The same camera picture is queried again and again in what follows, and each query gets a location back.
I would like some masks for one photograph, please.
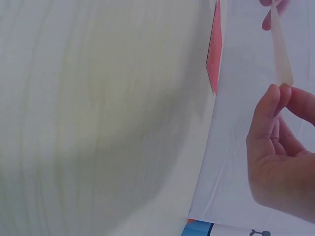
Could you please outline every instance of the finger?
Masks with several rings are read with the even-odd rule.
[[[275,116],[277,116],[280,113],[280,111],[289,103],[292,96],[292,89],[287,84],[282,84],[279,87],[279,90],[280,90],[281,96],[280,96],[278,107],[275,111]]]
[[[276,155],[286,156],[286,151],[282,144],[280,143],[279,139],[279,129],[280,129],[280,121],[279,118],[275,120],[274,128],[272,130],[272,133],[270,135],[270,139],[274,145]]]
[[[260,4],[263,6],[270,6],[271,0],[259,0]]]
[[[274,127],[275,111],[278,108],[280,96],[279,87],[270,85],[256,106],[246,139],[249,163],[275,153],[270,135]]]
[[[287,9],[287,6],[289,5],[290,0],[281,0],[281,2],[277,5],[278,14],[281,16],[284,11]],[[271,12],[269,11],[267,16],[262,22],[262,28],[263,30],[270,30],[271,29]]]
[[[296,116],[315,125],[315,96],[298,88],[291,88],[292,96],[287,108]]]
[[[279,140],[288,156],[296,156],[301,152],[307,151],[298,141],[282,117],[279,117],[280,132]]]

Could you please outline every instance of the printed graphic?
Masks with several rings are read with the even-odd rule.
[[[252,232],[250,233],[250,236],[254,236],[254,235],[271,236],[271,233],[269,231],[257,232],[256,230],[252,230]]]

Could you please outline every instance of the white surface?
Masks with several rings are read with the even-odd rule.
[[[271,33],[261,30],[269,10],[257,0],[231,0],[219,92],[190,218],[245,229],[310,232],[315,226],[257,205],[248,179],[245,137],[258,100],[276,81]],[[315,92],[315,1],[291,1],[282,17],[294,85]],[[287,111],[292,131],[315,151],[315,129]]]
[[[312,236],[313,234],[295,234],[295,233],[280,233],[280,232],[270,232],[264,230],[254,230],[253,229],[241,229],[225,225],[215,224],[211,230],[210,236],[249,236],[250,233],[255,233],[253,236]]]
[[[213,11],[0,1],[0,235],[180,235],[214,106]]]

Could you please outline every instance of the paper strip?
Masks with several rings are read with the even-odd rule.
[[[293,75],[289,56],[287,54],[284,35],[281,28],[280,17],[277,12],[275,0],[271,1],[271,36],[274,45],[275,70],[277,84],[293,84]]]
[[[215,9],[215,15],[212,24],[211,39],[209,45],[206,68],[211,87],[215,94],[218,93],[220,62],[223,47],[222,30],[221,30],[221,7],[220,0]]]

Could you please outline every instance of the white sheet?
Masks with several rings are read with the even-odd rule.
[[[292,1],[282,17],[295,86],[315,92],[315,1]],[[189,217],[240,228],[314,233],[315,226],[259,206],[252,199],[245,137],[253,110],[276,81],[270,32],[260,26],[268,8],[258,0],[229,1],[219,92]],[[287,111],[295,135],[315,151],[315,129]]]

